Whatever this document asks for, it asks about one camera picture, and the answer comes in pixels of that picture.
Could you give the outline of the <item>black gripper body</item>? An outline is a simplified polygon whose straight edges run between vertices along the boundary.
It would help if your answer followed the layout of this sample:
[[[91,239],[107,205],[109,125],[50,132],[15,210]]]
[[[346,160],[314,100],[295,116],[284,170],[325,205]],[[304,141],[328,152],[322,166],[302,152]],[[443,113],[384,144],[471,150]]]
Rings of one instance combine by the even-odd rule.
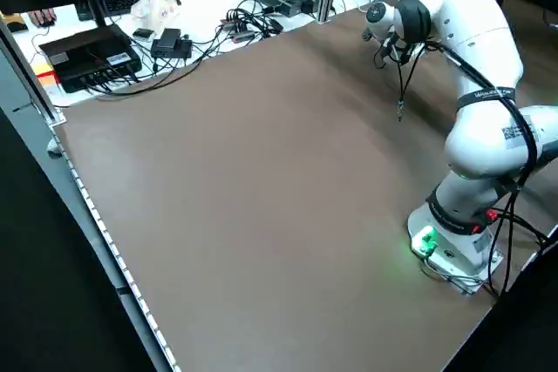
[[[389,32],[380,41],[379,56],[384,63],[395,61],[407,64],[412,57],[413,45],[404,41],[396,32]]]

